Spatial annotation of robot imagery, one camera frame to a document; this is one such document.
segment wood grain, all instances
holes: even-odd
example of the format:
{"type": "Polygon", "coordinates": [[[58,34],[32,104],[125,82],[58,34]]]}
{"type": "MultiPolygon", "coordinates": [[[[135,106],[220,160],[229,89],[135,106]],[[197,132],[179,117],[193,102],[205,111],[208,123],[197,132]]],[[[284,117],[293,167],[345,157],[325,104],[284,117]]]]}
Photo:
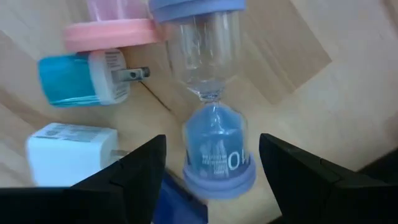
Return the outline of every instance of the wood grain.
{"type": "Polygon", "coordinates": [[[290,0],[248,1],[242,18],[244,75],[271,103],[331,62],[290,0]]]}

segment hourglass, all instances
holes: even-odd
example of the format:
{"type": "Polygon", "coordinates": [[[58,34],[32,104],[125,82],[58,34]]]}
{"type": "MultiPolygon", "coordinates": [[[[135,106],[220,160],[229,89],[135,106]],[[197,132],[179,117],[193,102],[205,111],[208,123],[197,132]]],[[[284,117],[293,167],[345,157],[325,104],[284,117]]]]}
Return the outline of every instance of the hourglass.
{"type": "Polygon", "coordinates": [[[184,179],[201,198],[233,198],[256,178],[247,153],[244,116],[221,103],[228,79],[239,71],[239,12],[244,0],[152,0],[154,19],[167,39],[174,77],[194,92],[201,107],[183,125],[184,179]]]}

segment plastic lid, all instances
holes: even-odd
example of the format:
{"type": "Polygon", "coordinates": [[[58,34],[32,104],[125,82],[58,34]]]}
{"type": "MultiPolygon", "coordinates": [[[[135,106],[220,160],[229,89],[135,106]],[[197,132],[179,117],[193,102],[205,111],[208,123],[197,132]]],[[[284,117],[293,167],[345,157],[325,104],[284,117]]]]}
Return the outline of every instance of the plastic lid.
{"type": "Polygon", "coordinates": [[[187,187],[198,197],[205,199],[231,199],[246,193],[256,179],[256,164],[250,155],[250,165],[244,173],[228,180],[206,180],[194,174],[185,164],[184,181],[187,187]]]}
{"type": "Polygon", "coordinates": [[[150,19],[120,19],[74,24],[64,30],[70,52],[112,49],[160,42],[150,19]]]}
{"type": "Polygon", "coordinates": [[[211,12],[245,10],[245,0],[150,0],[157,22],[166,22],[211,12]]]}

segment hourglass top cap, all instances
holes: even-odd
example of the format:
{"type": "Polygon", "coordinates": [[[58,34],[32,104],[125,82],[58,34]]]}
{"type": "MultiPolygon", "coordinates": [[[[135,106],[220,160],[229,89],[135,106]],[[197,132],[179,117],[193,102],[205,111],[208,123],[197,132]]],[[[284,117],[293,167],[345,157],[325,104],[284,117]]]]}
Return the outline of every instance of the hourglass top cap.
{"type": "Polygon", "coordinates": [[[212,12],[241,11],[246,0],[150,0],[149,9],[157,22],[166,22],[212,12]]]}

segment hourglass base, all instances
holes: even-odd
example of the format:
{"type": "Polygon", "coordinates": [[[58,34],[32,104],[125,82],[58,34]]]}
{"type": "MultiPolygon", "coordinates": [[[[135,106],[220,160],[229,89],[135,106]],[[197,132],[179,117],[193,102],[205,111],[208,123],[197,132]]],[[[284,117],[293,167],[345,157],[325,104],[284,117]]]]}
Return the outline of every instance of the hourglass base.
{"type": "Polygon", "coordinates": [[[250,165],[241,175],[228,180],[205,180],[198,177],[185,164],[183,168],[184,181],[187,187],[203,199],[231,199],[250,190],[256,179],[256,164],[250,155],[250,165]]]}

